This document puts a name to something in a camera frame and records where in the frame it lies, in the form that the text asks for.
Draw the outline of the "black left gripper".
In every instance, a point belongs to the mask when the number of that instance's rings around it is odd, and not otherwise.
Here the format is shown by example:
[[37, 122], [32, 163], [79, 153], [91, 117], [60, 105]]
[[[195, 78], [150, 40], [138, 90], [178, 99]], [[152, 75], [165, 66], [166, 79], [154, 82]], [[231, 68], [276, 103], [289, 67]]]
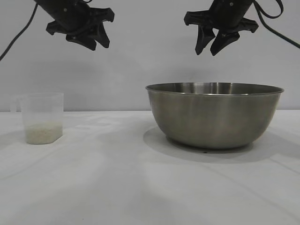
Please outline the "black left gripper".
[[46, 27], [49, 34], [66, 34], [68, 42], [82, 45], [92, 51], [96, 49], [96, 41], [104, 48], [109, 48], [110, 40], [103, 22], [114, 21], [114, 12], [111, 8], [90, 7], [83, 0], [37, 0], [35, 2], [54, 19]]

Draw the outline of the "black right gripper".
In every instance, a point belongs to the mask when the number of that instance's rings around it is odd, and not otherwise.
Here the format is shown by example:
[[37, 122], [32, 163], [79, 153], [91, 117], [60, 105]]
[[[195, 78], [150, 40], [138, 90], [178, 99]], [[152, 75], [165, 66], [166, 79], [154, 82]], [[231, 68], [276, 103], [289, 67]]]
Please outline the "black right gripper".
[[213, 56], [240, 38], [237, 31], [254, 33], [259, 27], [257, 22], [244, 17], [252, 3], [251, 0], [214, 0], [208, 10], [186, 12], [185, 24], [198, 25], [196, 54], [200, 55], [215, 38], [213, 29], [221, 30], [210, 47]]

